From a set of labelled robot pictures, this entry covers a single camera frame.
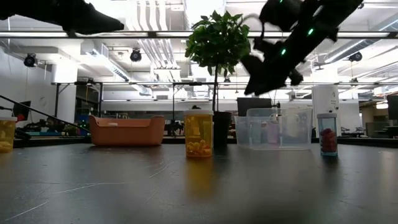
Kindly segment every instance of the ceiling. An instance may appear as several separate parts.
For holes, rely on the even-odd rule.
[[[127,23],[130,19],[135,18],[138,21],[141,15],[141,7],[143,6],[141,0],[138,0],[137,15],[134,17],[134,11],[129,4],[130,0],[91,0],[90,2],[100,12],[113,16],[123,23]],[[196,1],[196,0],[165,0],[165,24],[168,30],[185,30],[185,12],[183,11],[183,2]],[[150,26],[150,1],[145,1],[146,5],[146,21],[148,27]],[[264,5],[265,1],[259,0],[226,0],[226,10],[233,14],[258,14],[260,8]],[[367,31],[373,30],[378,24],[385,21],[392,16],[396,16],[398,20],[398,0],[372,0],[365,1],[362,9],[355,11],[347,20],[342,23],[340,30],[345,31]],[[156,9],[157,27],[161,27],[159,6]],[[260,24],[255,19],[246,21],[251,31],[260,30]],[[33,19],[28,19],[21,16],[14,16],[8,21],[0,21],[0,30],[61,30],[59,26],[38,22]],[[277,30],[276,27],[266,25],[266,30]],[[308,63],[300,65],[299,70],[305,75],[306,81],[311,79],[311,74],[317,73],[317,67],[313,66],[314,62],[318,62],[320,57],[323,57],[331,52],[338,50],[340,47],[350,43],[351,40],[339,40],[337,43],[332,43],[325,40],[316,50],[308,56]],[[76,62],[79,63],[79,73],[81,77],[93,77],[95,80],[102,80],[112,82],[115,80],[114,75],[103,65],[94,63],[89,55],[81,52],[81,44],[83,40],[43,40],[43,39],[19,39],[11,40],[9,47],[57,47],[66,54],[70,55]],[[142,60],[140,62],[131,62],[129,56],[133,48],[140,48],[141,45],[136,39],[103,39],[94,40],[95,45],[99,46],[104,44],[109,49],[109,58],[131,78],[138,79],[139,81],[149,82],[153,80],[151,73],[151,62],[147,56],[147,52],[141,50]],[[184,79],[192,77],[195,70],[190,61],[184,57],[185,44],[183,40],[171,39],[171,48],[173,51],[174,59],[180,68],[179,77]],[[337,73],[341,80],[347,81],[351,77],[358,77],[361,75],[369,74],[375,71],[374,75],[368,75],[366,78],[360,79],[361,82],[373,82],[380,80],[383,77],[394,77],[398,75],[398,69],[394,66],[394,62],[398,61],[398,40],[382,40],[372,44],[360,52],[363,59],[360,62],[349,62],[347,60],[340,60],[330,65],[322,66],[322,69],[330,71],[330,73]],[[377,72],[380,68],[392,64],[390,69],[384,72]],[[248,75],[242,66],[236,67],[236,74],[233,74],[231,81],[246,82]]]

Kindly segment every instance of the table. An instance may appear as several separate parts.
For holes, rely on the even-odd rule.
[[[0,223],[397,223],[398,151],[339,150],[18,149],[0,154]]]

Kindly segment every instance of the green led light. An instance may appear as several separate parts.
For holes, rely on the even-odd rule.
[[[308,35],[311,35],[313,33],[313,28],[311,28],[309,31],[308,31]]]

